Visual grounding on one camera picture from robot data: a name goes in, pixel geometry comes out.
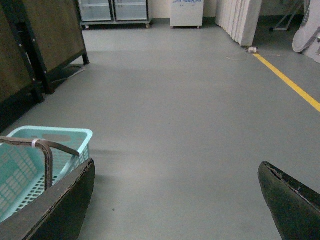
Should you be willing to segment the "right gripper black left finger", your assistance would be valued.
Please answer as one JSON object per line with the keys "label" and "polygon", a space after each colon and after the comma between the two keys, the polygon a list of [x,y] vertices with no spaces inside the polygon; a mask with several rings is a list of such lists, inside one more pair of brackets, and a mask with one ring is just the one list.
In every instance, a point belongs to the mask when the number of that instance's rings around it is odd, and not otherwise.
{"label": "right gripper black left finger", "polygon": [[89,158],[33,202],[0,224],[2,240],[76,240],[95,183]]}

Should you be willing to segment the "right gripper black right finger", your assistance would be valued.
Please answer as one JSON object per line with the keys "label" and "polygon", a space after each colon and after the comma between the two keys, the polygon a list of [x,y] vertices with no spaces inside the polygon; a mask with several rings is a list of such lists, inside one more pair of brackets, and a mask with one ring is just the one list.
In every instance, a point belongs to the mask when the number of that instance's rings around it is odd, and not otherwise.
{"label": "right gripper black right finger", "polygon": [[267,161],[258,167],[264,200],[283,240],[320,238],[320,194]]}

